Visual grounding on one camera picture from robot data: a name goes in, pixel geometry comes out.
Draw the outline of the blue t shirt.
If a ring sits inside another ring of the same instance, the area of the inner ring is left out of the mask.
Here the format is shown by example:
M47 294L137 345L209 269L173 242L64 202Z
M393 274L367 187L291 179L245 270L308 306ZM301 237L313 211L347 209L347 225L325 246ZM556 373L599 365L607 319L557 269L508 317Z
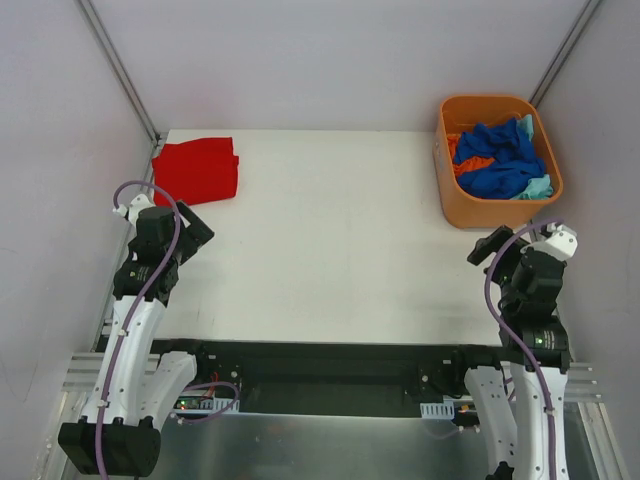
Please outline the blue t shirt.
M548 174L533 142L517 127L518 120L512 117L494 127L478 123L460 134L458 152L463 160L475 155L495 159L487 168L454 175L464 192L485 200L513 200L529 179Z

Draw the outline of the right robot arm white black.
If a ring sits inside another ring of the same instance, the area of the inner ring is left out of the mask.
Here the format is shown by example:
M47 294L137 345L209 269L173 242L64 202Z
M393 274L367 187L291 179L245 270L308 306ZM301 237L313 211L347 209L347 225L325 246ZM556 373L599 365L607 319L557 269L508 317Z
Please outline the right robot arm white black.
M476 346L450 369L452 387L471 395L484 435L490 479L566 479L564 401L571 363L557 313L576 233L560 220L519 231L497 228L467 260L484 271L484 297L505 359Z

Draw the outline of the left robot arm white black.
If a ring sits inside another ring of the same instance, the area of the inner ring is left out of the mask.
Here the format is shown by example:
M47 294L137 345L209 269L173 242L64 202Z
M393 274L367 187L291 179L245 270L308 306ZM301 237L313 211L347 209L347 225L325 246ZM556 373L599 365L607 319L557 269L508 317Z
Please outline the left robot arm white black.
M178 282L179 267L213 231L187 206L156 206L137 196L125 210L135 236L113 280L111 333L93 391L58 444L84 475L147 477L160 453L161 430L187 386L204 387L210 363L186 352L165 354L147 372L157 327Z

